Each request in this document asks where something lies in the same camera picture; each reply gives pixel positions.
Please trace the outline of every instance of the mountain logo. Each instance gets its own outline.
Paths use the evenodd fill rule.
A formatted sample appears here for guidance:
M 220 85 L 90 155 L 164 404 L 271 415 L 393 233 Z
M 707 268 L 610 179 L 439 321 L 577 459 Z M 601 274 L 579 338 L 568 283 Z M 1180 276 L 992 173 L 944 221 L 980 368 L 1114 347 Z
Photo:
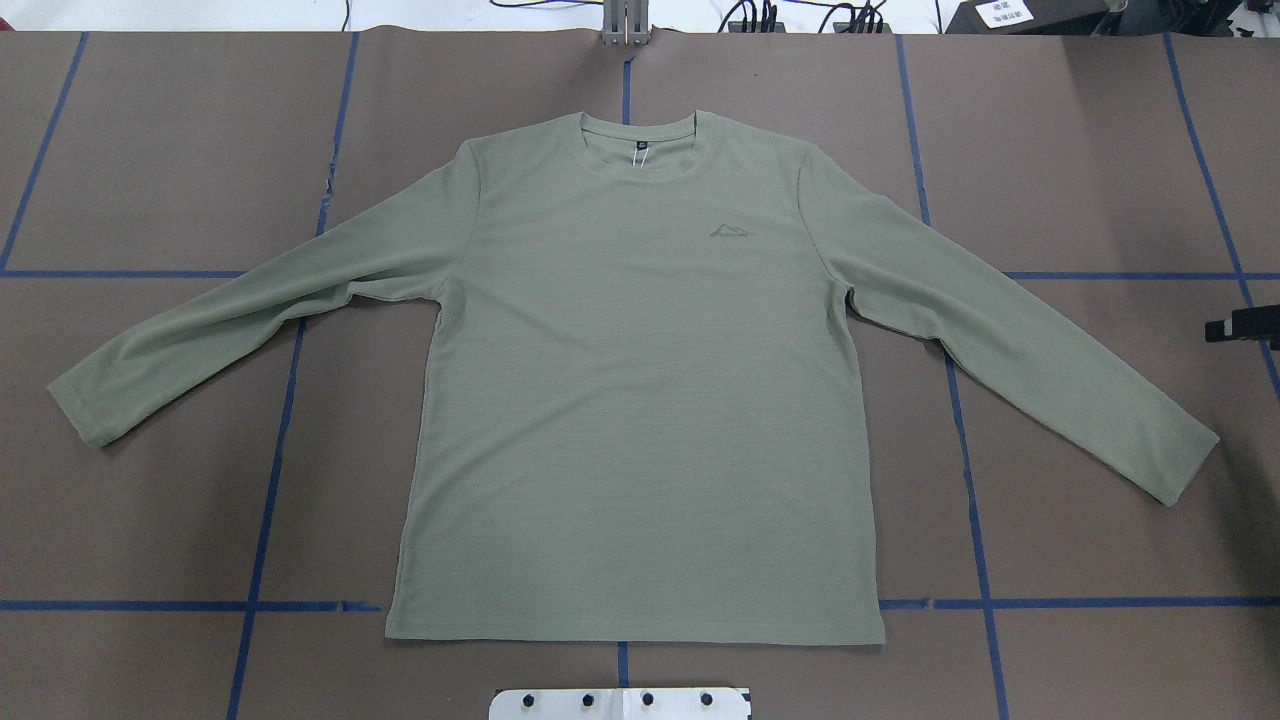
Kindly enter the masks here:
M 708 237 L 746 237 L 751 233 L 744 231 L 742 228 L 736 228 L 733 225 L 726 225 L 721 223 L 721 227 L 716 228 L 716 232 Z

